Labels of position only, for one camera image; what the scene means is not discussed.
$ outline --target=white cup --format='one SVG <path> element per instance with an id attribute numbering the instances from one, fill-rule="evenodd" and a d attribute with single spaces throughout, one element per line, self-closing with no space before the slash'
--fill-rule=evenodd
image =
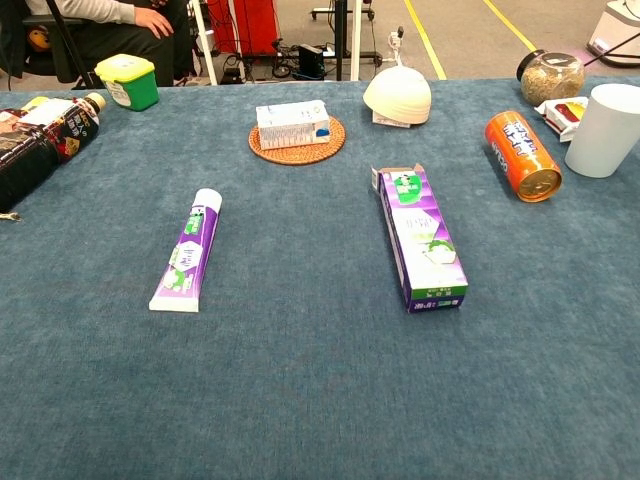
<path id="1" fill-rule="evenodd" d="M 564 159 L 581 175 L 613 174 L 640 139 L 640 87 L 598 85 Z"/>

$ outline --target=round rattan mat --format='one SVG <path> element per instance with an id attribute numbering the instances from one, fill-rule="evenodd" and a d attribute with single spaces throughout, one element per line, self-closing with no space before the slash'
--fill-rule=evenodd
<path id="1" fill-rule="evenodd" d="M 258 127 L 253 127 L 249 133 L 249 146 L 253 153 L 270 162 L 281 165 L 308 165 L 326 160 L 335 155 L 344 145 L 347 132 L 340 120 L 329 117 L 329 131 L 331 132 L 329 143 L 262 150 Z"/>

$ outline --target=orange can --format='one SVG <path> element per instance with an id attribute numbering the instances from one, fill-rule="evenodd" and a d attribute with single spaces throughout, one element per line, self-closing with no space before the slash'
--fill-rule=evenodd
<path id="1" fill-rule="evenodd" d="M 484 133 L 520 200 L 541 202 L 558 191 L 562 172 L 522 115 L 499 113 Z"/>

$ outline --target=purple toothpaste box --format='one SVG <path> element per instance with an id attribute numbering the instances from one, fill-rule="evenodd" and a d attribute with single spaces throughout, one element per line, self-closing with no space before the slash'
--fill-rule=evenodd
<path id="1" fill-rule="evenodd" d="M 372 169 L 372 174 L 407 310 L 460 306 L 467 278 L 424 168 Z"/>

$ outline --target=pants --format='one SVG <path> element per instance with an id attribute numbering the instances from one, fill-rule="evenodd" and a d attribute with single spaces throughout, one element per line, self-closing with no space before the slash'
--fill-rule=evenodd
<path id="1" fill-rule="evenodd" d="M 150 0 L 120 0 L 148 8 Z M 174 78 L 194 73 L 187 16 L 187 0 L 168 0 L 158 10 L 173 27 L 173 35 L 157 39 L 151 30 L 136 25 L 87 23 L 72 30 L 72 36 L 88 69 L 118 53 L 145 58 L 155 65 L 160 87 L 173 86 Z"/>

